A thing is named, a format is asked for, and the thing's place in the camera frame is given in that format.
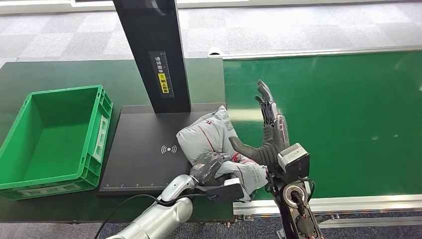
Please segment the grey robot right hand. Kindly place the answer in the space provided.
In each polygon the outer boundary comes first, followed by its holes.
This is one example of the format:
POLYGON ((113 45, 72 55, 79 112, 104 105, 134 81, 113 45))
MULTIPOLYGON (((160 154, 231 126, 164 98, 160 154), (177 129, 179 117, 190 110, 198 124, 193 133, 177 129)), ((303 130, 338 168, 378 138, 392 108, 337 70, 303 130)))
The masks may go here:
POLYGON ((270 88, 262 80, 257 82, 261 94, 255 96, 261 107, 263 117, 263 141, 258 148, 244 144, 237 136, 230 136, 233 149, 261 165, 273 165, 278 162, 277 155, 290 146, 288 128, 284 115, 279 111, 270 88))

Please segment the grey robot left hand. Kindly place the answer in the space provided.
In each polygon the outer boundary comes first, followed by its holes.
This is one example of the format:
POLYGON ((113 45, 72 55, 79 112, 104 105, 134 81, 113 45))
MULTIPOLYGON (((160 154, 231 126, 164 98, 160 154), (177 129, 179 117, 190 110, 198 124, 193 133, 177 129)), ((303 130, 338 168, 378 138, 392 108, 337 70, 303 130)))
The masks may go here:
POLYGON ((200 186, 220 186, 229 176, 215 176, 222 164, 231 157, 226 153, 208 152, 203 153, 193 164, 190 176, 200 186))

